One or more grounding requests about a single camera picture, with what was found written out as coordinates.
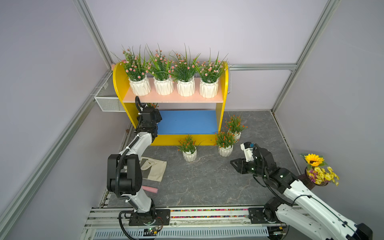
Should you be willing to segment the pink flower pot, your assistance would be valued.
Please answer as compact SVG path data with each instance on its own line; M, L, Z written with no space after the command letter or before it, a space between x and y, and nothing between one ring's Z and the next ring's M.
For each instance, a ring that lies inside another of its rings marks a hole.
M139 97L148 95L152 90L147 76L151 67L146 57L141 56L141 48L137 54L133 48L123 49L123 59L114 55L119 61L115 66L123 68L133 94Z
M177 83L177 91L181 97L191 97L196 90L195 74L197 72L197 60L191 55L190 48L185 45L184 54L174 52L172 55L172 68L170 75Z
M218 94L219 78L228 68L225 62L226 57L220 60L220 54L218 53L217 57L212 59L210 53L208 61L196 61L195 68L201 78L199 92L203 98L211 99Z
M147 47L149 55L149 72L154 77L156 92L161 96L170 95L174 91L174 81L172 79L173 65L161 49L154 52Z

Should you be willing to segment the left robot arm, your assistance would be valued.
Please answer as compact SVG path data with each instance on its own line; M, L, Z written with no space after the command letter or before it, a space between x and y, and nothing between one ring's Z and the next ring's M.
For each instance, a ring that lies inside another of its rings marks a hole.
M135 106L139 111L136 136L124 150L108 157L107 189L134 208L134 224L150 225L156 222L156 208L142 188L140 159L158 136L158 123L162 117L158 109L141 103L138 96L135 97Z

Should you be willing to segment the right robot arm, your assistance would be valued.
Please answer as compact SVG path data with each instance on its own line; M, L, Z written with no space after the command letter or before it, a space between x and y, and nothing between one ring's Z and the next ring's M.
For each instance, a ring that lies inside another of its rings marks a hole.
M319 199L291 171L280 168L273 155L257 144L240 145L245 157L230 163L240 174L260 177L274 198L263 209L249 209L252 223L284 223L312 240L371 240L373 231L356 224Z

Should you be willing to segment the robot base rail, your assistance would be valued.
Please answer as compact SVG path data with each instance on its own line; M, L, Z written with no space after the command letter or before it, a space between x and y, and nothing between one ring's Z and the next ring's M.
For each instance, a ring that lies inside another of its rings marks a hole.
M118 215L122 208L93 209L82 240L306 240L307 237L285 223L268 224L253 214L262 206L173 207L150 234L153 226L130 226L130 214Z

